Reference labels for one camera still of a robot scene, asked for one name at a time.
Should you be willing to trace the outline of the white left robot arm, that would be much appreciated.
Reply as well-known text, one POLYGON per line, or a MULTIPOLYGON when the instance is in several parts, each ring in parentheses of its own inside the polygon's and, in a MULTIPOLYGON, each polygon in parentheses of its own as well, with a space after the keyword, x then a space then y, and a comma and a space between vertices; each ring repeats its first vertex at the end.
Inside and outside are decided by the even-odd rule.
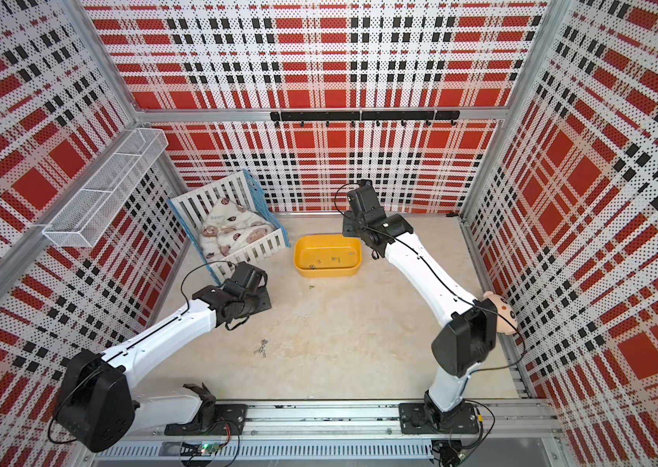
POLYGON ((129 341, 103 352, 83 349, 72 357, 50 418, 48 440, 59 442, 54 434, 59 426, 71 443, 100 453, 130 432, 159 425, 169 436, 206 433, 219 424, 234 433, 235 426, 229 418, 220 418, 217 399, 203 383, 188 383, 182 394, 134 396, 146 376, 190 342, 218 328, 236 330, 272 307, 264 270, 246 262, 232 269, 222 284, 187 296, 180 309, 129 341))

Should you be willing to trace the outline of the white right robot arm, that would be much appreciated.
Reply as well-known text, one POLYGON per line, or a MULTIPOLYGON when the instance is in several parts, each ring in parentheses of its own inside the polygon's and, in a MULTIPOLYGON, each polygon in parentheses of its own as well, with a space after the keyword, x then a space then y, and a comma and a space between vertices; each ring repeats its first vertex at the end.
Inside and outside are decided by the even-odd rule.
POLYGON ((490 299, 477 299, 455 282, 422 245, 412 225, 400 214, 385 212, 371 181, 358 182, 348 191, 347 202, 343 233, 361 239, 376 257, 397 268, 440 325, 431 344, 436 375, 424 400, 441 420, 461 406, 471 375, 494 349, 498 306, 490 299))

